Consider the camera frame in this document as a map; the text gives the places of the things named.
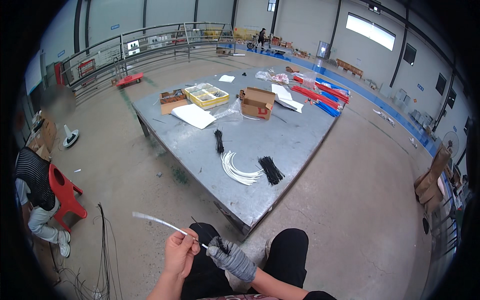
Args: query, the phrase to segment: white pants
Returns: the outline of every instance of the white pants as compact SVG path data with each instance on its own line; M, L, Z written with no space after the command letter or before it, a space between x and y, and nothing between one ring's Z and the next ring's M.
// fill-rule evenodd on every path
M56 228L48 226L47 222L53 217L59 208L60 202L57 197L55 197L55 206L50 211L46 211L40 206L34 207L30 213L30 218L28 219L28 227L32 233L41 239L56 244L59 231Z

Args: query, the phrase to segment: bundle of red wires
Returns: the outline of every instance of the bundle of red wires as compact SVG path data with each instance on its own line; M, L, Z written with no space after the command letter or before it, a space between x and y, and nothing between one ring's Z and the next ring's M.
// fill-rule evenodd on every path
M298 76L294 76L294 77L293 77L293 80L295 80L295 81L297 81L297 82L299 82L299 83L301 83L301 84L303 83L303 79L300 78L300 77L298 77ZM329 94L337 97L338 99L342 100L342 101L345 102L346 104L348 104L349 98L348 98L347 95L344 95L344 94L342 94L341 92L339 92L338 90L335 90L335 89L333 89L333 88L330 88L330 87L328 87L328 86L326 86L326 85L319 84L318 82L315 82L315 85L316 85L319 89L321 89L322 91L325 91L325 92L327 92L327 93L329 93Z
M310 99L320 100L321 102L327 104L328 106L330 106L331 108L333 108L335 110L342 109L341 105L338 102L335 102L331 99L328 99L327 97L322 96L320 94L317 94L317 93L315 93L311 90L308 90L306 88L294 85L293 87L291 87L291 90L295 91L295 92L298 92L298 93L300 93L304 96L307 96Z

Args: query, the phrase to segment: white shirt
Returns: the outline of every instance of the white shirt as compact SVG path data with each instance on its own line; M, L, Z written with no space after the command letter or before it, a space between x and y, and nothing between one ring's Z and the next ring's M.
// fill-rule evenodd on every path
M17 205L22 206L28 202L27 194L30 194L30 188L28 187L27 183L20 178L15 179L15 188L17 189L17 193L15 195L15 199L17 200Z

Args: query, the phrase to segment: gray knit glove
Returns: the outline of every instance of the gray knit glove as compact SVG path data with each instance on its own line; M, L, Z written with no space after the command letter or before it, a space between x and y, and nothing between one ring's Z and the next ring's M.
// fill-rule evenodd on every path
M220 248L222 242L228 254ZM228 270L235 277L245 282L252 282L257 273L257 264L252 262L239 246L221 237L214 237L208 244L207 256L210 256L217 267Z

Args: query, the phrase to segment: person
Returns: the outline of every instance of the person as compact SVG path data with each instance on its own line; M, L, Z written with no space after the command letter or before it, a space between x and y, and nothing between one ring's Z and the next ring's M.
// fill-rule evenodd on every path
M265 28L262 28L262 31L258 34L258 43L262 43L262 49L264 48L265 45Z
M60 254L70 255L70 233L47 225L60 208L48 181L50 162L28 147L23 147L15 161L17 206L21 207L25 228L41 239L58 244Z
M236 244L219 237L209 224L194 223L182 230L188 235L175 232L165 242L164 270L148 300L226 299L226 296L233 299L335 300L326 292L303 289L308 250L308 237L303 230L285 229L269 240L265 246L267 261L263 270ZM211 240L208 249L198 243L206 240ZM228 254L220 249L220 243ZM233 291L224 270L251 283L248 293Z

